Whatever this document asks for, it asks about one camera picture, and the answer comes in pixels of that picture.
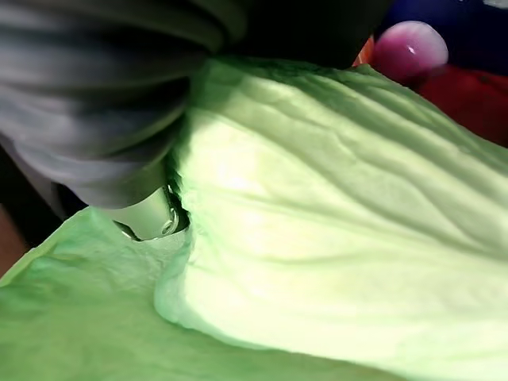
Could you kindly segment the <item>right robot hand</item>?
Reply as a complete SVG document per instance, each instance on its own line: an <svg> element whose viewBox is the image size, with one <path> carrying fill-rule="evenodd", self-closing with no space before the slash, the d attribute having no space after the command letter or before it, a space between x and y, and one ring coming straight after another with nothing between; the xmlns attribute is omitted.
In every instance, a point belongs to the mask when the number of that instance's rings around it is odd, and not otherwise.
<svg viewBox="0 0 508 381"><path fill-rule="evenodd" d="M1 133L128 236L177 231L164 158L222 50L345 67L387 1L4 1Z"/></svg>

